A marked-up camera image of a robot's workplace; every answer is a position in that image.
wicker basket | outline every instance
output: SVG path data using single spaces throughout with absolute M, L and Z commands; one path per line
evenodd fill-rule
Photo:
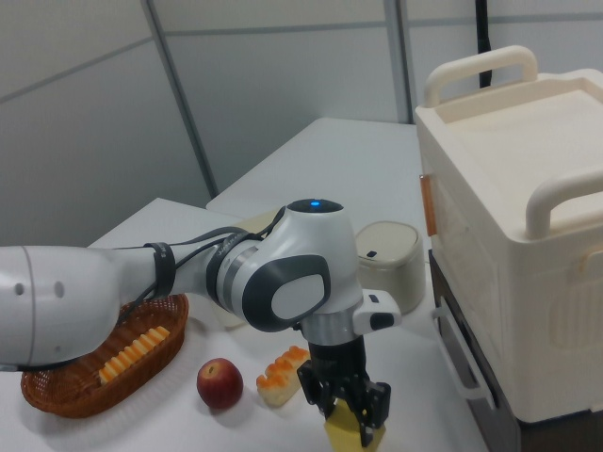
M 120 403 L 163 369 L 185 338 L 188 300 L 184 295 L 146 301 L 92 353 L 55 370 L 23 372 L 25 400 L 43 412 L 69 418 L 89 417 Z M 162 326 L 170 335 L 117 378 L 102 385 L 99 369 L 150 328 Z

container handle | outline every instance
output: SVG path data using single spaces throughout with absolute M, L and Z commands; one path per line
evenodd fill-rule
M 560 174 L 542 182 L 526 206 L 526 236 L 545 238 L 550 234 L 550 211 L 561 204 L 603 191 L 603 168 L 583 168 Z
M 486 401 L 488 402 L 488 405 L 490 406 L 490 409 L 494 410 L 496 407 L 494 404 L 494 398 L 492 397 L 492 393 L 490 392 L 490 389 L 488 388 L 488 384 L 486 383 L 486 380 L 483 377 L 483 374 L 481 373 L 480 368 L 478 367 L 478 363 L 475 361 L 475 358 L 471 354 L 471 350 L 469 349 L 467 342 L 463 338 L 463 334 L 461 333 L 461 330 L 459 330 L 459 327 L 456 324 L 454 317 L 452 316 L 452 312 L 450 311 L 450 308 L 446 304 L 446 300 L 442 299 L 442 301 L 443 301 L 442 306 L 440 306 L 439 308 L 436 308 L 432 311 L 433 326 L 435 327 L 435 332 L 436 332 L 436 336 L 437 336 L 437 344 L 440 347 L 442 354 L 444 355 L 444 361 L 446 362 L 450 375 L 452 376 L 452 381 L 454 382 L 454 385 L 456 386 L 456 390 L 466 400 L 479 400 L 479 399 L 485 398 Z M 448 349 L 446 348 L 446 345 L 444 344 L 444 339 L 442 338 L 442 335 L 440 334 L 440 331 L 437 328 L 436 320 L 438 320 L 439 318 L 442 318 L 442 317 L 444 317 L 448 321 L 450 327 L 452 328 L 454 337 L 455 337 L 456 341 L 458 342 L 459 346 L 461 346 L 461 350 L 463 351 L 464 358 L 469 363 L 471 372 L 473 373 L 473 376 L 477 380 L 478 386 L 475 388 L 468 388 L 467 386 L 465 386 L 463 384 L 463 382 L 461 381 L 461 377 L 459 377 L 459 373 L 456 370 L 456 366 L 454 365 L 454 362 L 452 361 L 452 358 L 450 357 L 450 354 L 448 353 Z
M 440 90 L 450 82 L 515 64 L 523 66 L 522 80 L 524 82 L 533 82 L 538 78 L 536 56 L 530 49 L 520 45 L 503 47 L 438 66 L 425 82 L 425 106 L 434 108 L 440 105 Z

apple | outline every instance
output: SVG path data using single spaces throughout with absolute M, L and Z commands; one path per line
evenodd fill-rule
M 197 391 L 214 410 L 235 405 L 243 394 L 243 377 L 236 366 L 224 358 L 205 363 L 197 374 Z

white table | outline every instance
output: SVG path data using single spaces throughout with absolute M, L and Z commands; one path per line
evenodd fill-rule
M 357 229 L 374 220 L 400 218 L 393 205 L 390 209 L 395 212 L 381 217 L 357 209 L 348 211 Z M 239 217 L 258 212 L 242 211 Z M 156 200 L 93 246 L 180 241 L 238 220 Z M 0 416 L 0 450 L 329 451 L 323 418 L 316 407 L 306 403 L 302 392 L 281 409 L 272 410 L 255 391 L 255 379 L 268 363 L 290 345 L 304 346 L 301 335 L 295 331 L 263 333 L 247 325 L 228 331 L 214 317 L 209 300 L 195 296 L 189 299 L 190 319 L 180 353 L 150 382 L 107 412 L 84 420 L 39 412 L 21 396 L 20 374 L 0 375 L 4 409 Z M 392 386 L 390 415 L 380 451 L 485 452 L 470 411 L 457 395 L 433 339 L 435 332 L 429 322 L 432 306 L 432 292 L 428 290 L 418 308 L 404 317 L 402 327 L 366 336 L 368 374 Z M 195 379 L 199 367 L 218 356 L 236 363 L 245 391 L 231 410 L 215 414 L 197 395 Z
M 416 127 L 323 118 L 290 139 L 206 206 L 250 218 L 295 200 L 342 204 L 356 232 L 377 220 L 426 237 Z M 429 240 L 424 240 L 425 251 Z

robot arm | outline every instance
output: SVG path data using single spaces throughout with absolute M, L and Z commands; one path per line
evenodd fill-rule
M 334 398 L 346 398 L 369 442 L 389 393 L 368 380 L 362 335 L 399 324 L 398 305 L 360 286 L 341 205 L 293 202 L 277 220 L 266 238 L 225 230 L 137 249 L 0 248 L 0 370 L 75 359 L 105 341 L 122 305 L 196 293 L 260 331 L 301 330 L 312 355 L 300 373 L 308 401 L 328 416 Z M 375 391 L 386 398 L 379 408 Z

